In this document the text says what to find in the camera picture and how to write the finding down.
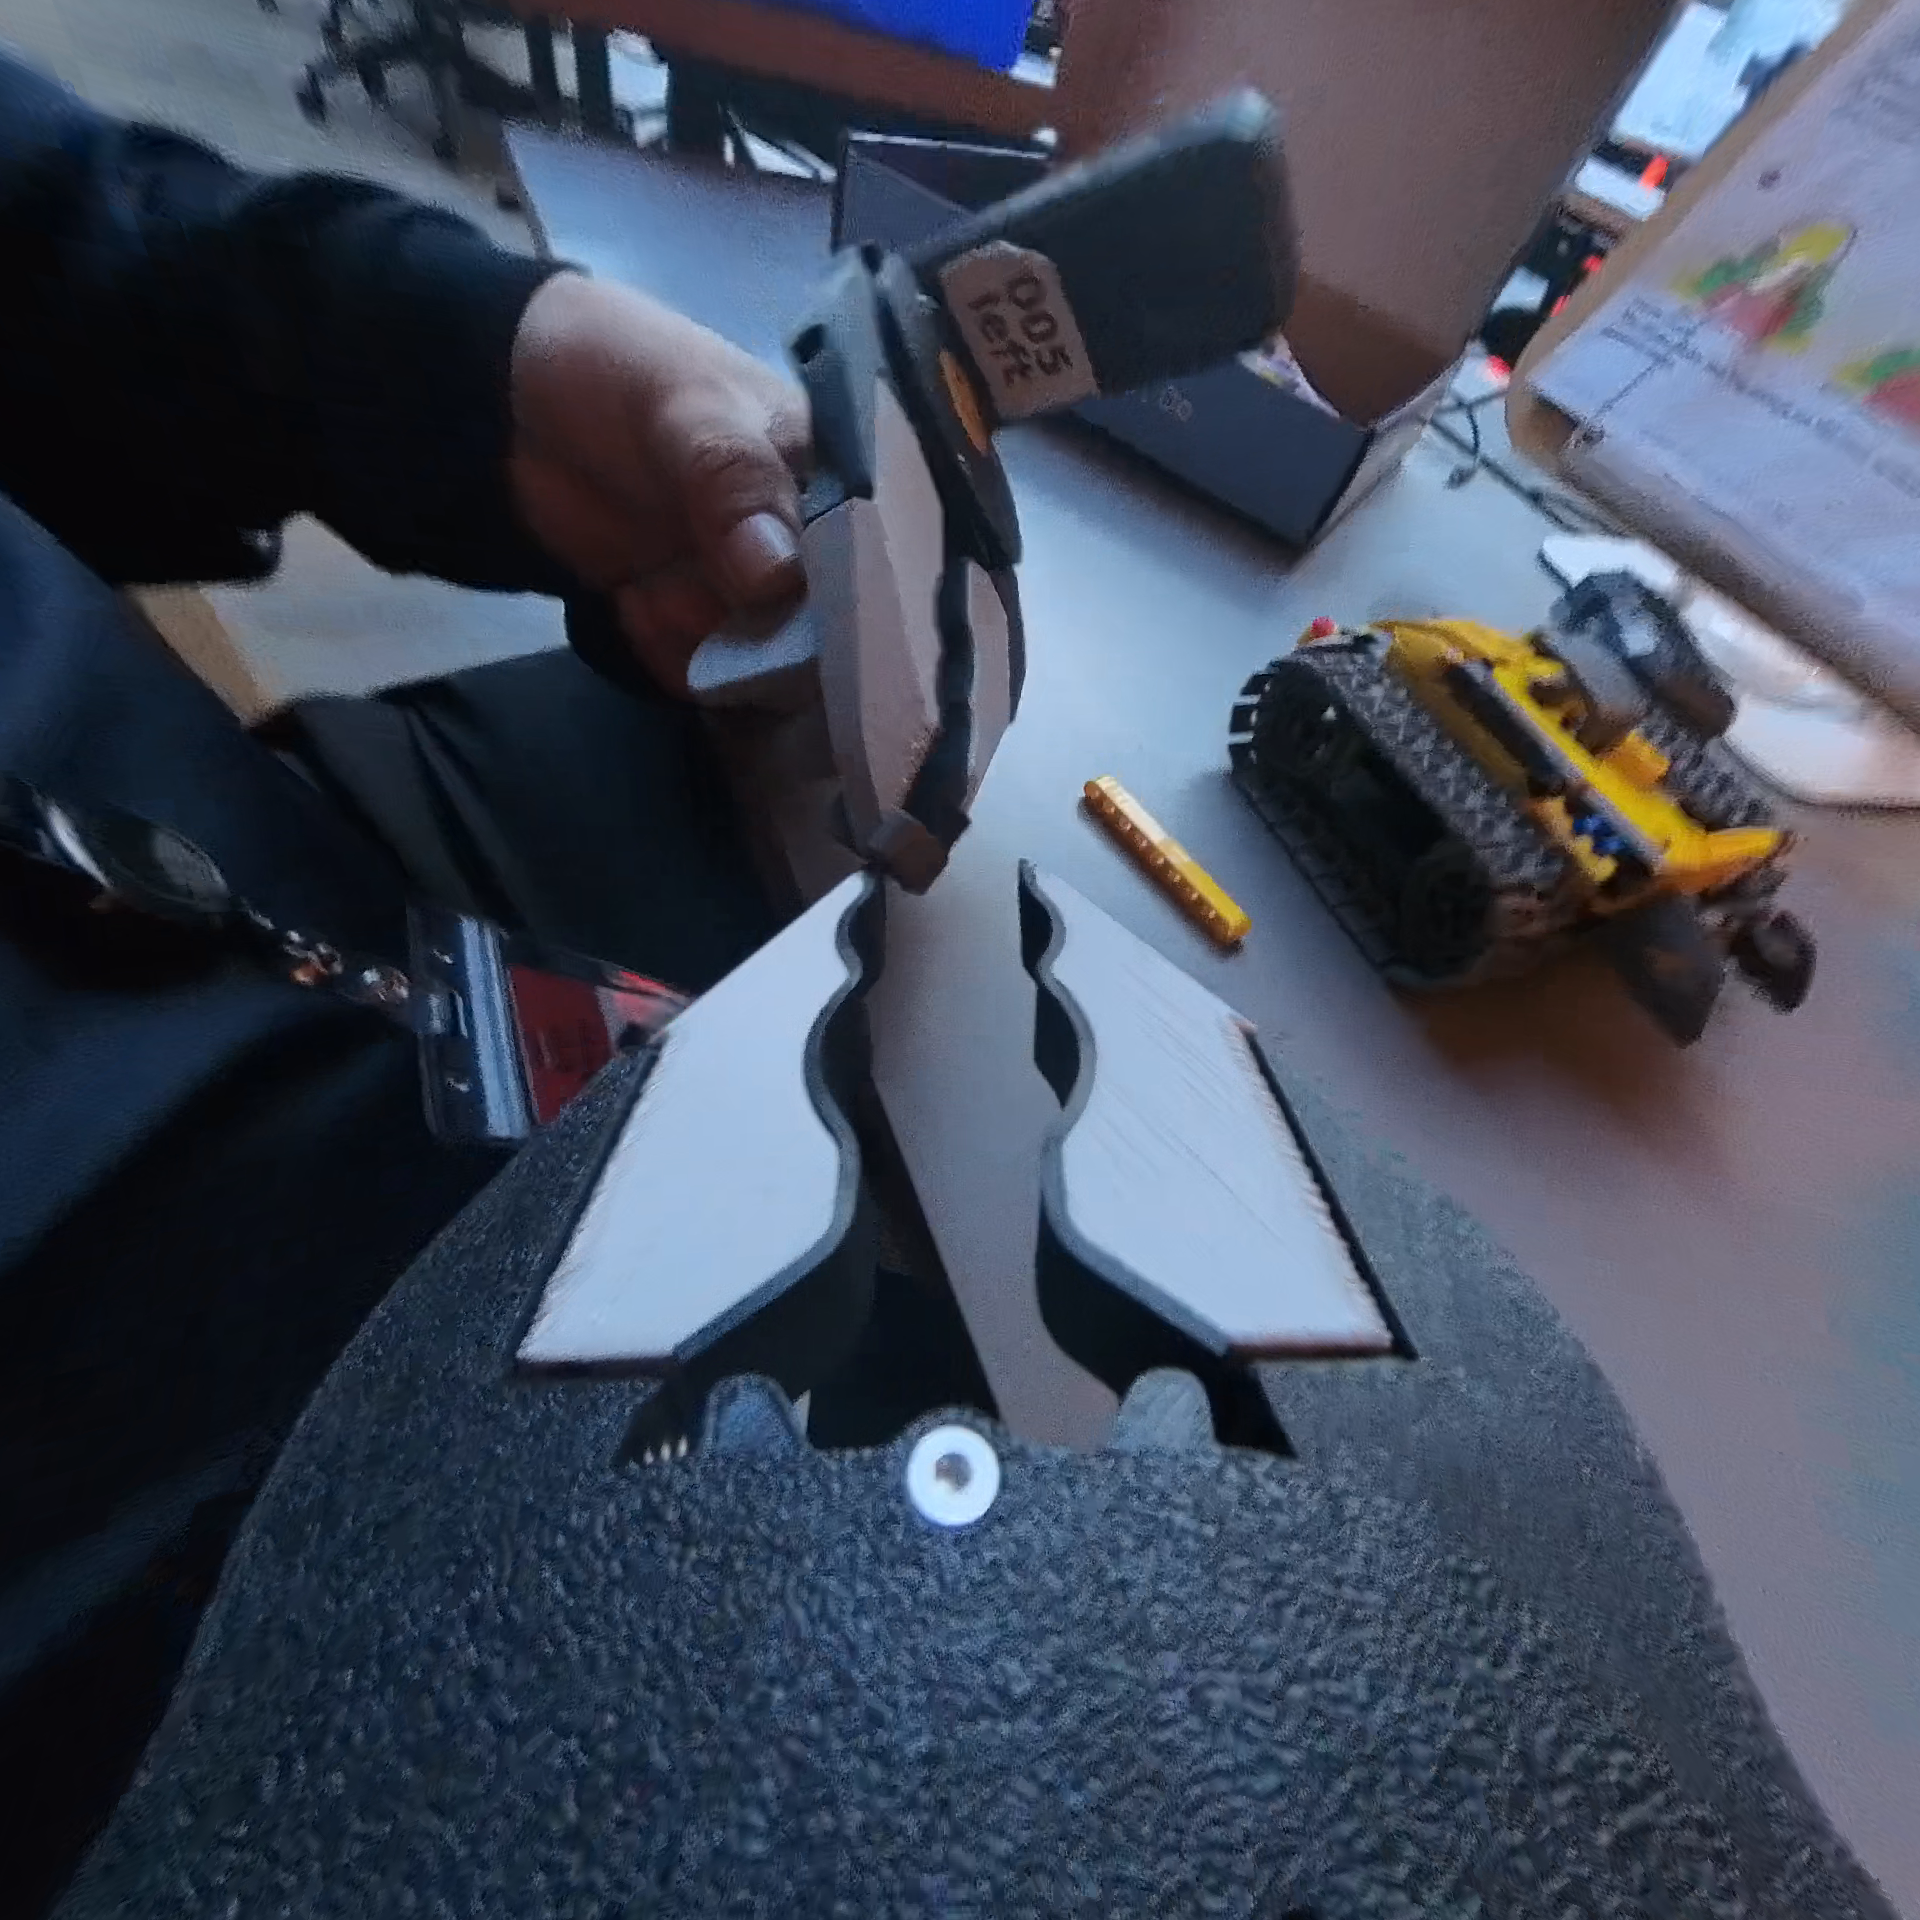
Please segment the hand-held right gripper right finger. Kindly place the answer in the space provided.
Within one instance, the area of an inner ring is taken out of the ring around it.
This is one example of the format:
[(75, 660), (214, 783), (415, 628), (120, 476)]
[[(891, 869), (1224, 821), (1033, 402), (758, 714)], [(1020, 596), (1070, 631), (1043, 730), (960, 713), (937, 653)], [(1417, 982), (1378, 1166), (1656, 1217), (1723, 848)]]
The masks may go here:
[(1120, 1336), (1222, 1362), (1390, 1354), (1401, 1329), (1258, 1029), (1065, 878), (1018, 869), (1041, 1152), (1041, 1297), (1082, 1364)]

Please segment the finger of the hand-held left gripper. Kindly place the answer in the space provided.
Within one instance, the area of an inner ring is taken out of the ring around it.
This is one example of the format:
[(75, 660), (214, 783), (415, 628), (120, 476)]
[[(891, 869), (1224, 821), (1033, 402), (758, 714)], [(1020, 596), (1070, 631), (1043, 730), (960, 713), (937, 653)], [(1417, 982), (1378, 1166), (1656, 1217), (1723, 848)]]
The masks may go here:
[(946, 861), (946, 844), (907, 812), (942, 730), (945, 503), (922, 439), (873, 385), (871, 494), (810, 528), (810, 609), (830, 767), (865, 861)]
[(932, 596), (930, 720), (904, 749), (896, 797), (879, 800), (870, 864), (913, 896), (945, 876), (1018, 720), (1024, 614), (1010, 567), (948, 559)]

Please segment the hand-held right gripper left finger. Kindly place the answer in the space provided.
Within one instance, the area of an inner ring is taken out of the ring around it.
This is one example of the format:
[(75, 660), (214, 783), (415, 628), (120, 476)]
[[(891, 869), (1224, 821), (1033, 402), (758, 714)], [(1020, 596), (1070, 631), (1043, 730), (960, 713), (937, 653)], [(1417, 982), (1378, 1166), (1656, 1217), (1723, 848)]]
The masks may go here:
[(882, 888), (855, 872), (660, 1034), (555, 1258), (516, 1364), (686, 1373), (764, 1343), (857, 1213), (830, 1041), (862, 1041)]

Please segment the yellow brick beam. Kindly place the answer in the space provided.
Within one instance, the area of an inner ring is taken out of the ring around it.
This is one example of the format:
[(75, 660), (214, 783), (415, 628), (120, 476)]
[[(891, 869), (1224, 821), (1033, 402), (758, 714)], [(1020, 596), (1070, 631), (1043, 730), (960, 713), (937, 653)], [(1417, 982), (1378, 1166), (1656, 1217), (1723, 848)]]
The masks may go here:
[(1235, 951), (1247, 942), (1249, 911), (1122, 781), (1088, 778), (1083, 812), (1215, 945)]

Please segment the yellow brick tracked vehicle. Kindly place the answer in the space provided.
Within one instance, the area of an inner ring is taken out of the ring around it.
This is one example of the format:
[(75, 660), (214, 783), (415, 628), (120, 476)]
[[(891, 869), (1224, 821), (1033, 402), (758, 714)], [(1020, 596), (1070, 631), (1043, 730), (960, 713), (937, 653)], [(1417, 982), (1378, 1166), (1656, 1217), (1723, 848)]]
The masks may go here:
[(1607, 751), (1585, 744), (1587, 705), (1544, 623), (1319, 622), (1239, 690), (1239, 792), (1407, 992), (1579, 948), (1679, 1047), (1700, 1039), (1729, 973), (1800, 1010), (1817, 940), (1782, 903), (1792, 830), (1726, 735), (1665, 710)]

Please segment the person's left forearm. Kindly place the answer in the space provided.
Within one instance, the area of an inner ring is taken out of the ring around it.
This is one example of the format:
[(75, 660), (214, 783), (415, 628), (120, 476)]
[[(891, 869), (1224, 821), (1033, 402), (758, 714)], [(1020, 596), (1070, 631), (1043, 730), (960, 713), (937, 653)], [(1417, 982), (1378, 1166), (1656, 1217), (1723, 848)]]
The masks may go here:
[(254, 582), (282, 526), (562, 593), (513, 494), (513, 350), (553, 263), (448, 208), (259, 173), (3, 69), (4, 580)]

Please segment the grey desk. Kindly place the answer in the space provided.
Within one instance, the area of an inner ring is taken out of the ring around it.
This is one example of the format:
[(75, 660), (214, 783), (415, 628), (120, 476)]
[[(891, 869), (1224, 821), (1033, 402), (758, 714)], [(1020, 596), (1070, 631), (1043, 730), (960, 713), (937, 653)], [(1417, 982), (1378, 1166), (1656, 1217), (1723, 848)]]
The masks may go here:
[[(511, 1360), (623, 1088), (519, 1164), (313, 1405), (131, 1813), (122, 1912), (1915, 1914), (1915, 844), (1823, 822), (1810, 1008), (1672, 1050), (1595, 965), (1390, 998), (1231, 790), (1311, 590), (1528, 620), (1536, 535), (1433, 457), (1276, 568), (1012, 444), (1027, 709), (896, 901), (879, 1079), (1000, 1407), (819, 1449), (760, 1383), (642, 1466), (635, 1380)], [(1083, 812), (1122, 781), (1224, 951)], [(1412, 1354), (1111, 1399), (1022, 1271), (1057, 1113), (1020, 857), (1259, 1029)]]

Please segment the person's left hand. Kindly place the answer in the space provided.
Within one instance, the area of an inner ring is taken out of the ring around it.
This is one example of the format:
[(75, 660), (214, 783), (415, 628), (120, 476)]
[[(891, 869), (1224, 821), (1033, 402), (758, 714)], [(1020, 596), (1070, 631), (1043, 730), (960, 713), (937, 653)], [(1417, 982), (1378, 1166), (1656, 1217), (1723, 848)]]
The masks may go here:
[(810, 409), (787, 374), (620, 284), (560, 271), (513, 344), (516, 509), (545, 552), (607, 596), (660, 690), (719, 633), (783, 622), (806, 593)]

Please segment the dark blue cardboard box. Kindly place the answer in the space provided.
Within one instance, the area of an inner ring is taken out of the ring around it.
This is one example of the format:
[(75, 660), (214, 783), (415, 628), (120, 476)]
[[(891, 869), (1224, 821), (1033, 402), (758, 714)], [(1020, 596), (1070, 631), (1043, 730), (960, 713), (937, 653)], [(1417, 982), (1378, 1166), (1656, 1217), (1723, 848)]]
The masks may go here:
[[(902, 252), (1041, 181), (1035, 151), (964, 138), (843, 134), (833, 244)], [(1456, 366), (1378, 420), (1338, 413), (1286, 343), (1186, 378), (1088, 399), (1070, 420), (1289, 548), (1313, 545), (1394, 472)]]

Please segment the brown cardboard box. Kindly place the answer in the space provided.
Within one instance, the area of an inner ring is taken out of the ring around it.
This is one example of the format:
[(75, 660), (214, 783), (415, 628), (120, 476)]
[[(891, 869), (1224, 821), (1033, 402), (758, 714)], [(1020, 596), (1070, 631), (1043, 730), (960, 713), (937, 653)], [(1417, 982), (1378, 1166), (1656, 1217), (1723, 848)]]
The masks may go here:
[(1286, 340), (1361, 425), (1464, 354), (1611, 126), (1672, 2), (1075, 2), (1057, 104), (1094, 153), (1236, 86), (1286, 122), (1304, 285)]

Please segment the person's dark clothing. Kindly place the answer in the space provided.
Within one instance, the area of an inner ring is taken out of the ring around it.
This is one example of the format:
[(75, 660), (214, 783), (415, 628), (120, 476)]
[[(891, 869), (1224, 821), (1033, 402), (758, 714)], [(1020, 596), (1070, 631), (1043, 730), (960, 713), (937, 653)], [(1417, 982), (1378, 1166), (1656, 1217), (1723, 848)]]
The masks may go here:
[[(778, 925), (716, 721), (574, 653), (248, 729), (4, 509), (4, 774), (179, 828), (400, 960), (432, 896), (699, 992)], [(137, 1766), (282, 1438), (496, 1157), (416, 1045), (4, 852), (3, 1893), (42, 1914)]]

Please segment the black office chair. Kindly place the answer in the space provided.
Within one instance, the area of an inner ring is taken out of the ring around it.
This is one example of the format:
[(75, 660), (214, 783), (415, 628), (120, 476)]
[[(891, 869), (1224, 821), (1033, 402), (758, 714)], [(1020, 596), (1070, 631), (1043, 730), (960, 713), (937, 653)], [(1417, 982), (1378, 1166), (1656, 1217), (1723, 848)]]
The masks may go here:
[(326, 4), (321, 57), (295, 82), (295, 106), (311, 126), (330, 118), (330, 90), (355, 82), (374, 106), (391, 100), (391, 73), (415, 69), (428, 90), (428, 151), (446, 167), (465, 157), (466, 112), (492, 113), (523, 106), (516, 79), (468, 46), (468, 28), (494, 12), (466, 2), (407, 2), (400, 23), (384, 29), (352, 25), (356, 4)]

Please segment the white stand base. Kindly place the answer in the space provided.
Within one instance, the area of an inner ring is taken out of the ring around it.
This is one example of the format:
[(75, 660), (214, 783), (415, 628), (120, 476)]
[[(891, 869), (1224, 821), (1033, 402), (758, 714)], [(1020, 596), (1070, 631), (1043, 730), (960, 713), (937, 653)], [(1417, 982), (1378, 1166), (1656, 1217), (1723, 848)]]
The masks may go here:
[(1915, 735), (1665, 552), (1607, 535), (1551, 535), (1540, 564), (1564, 586), (1628, 572), (1672, 601), (1732, 690), (1726, 749), (1785, 797), (1826, 808), (1918, 812)]

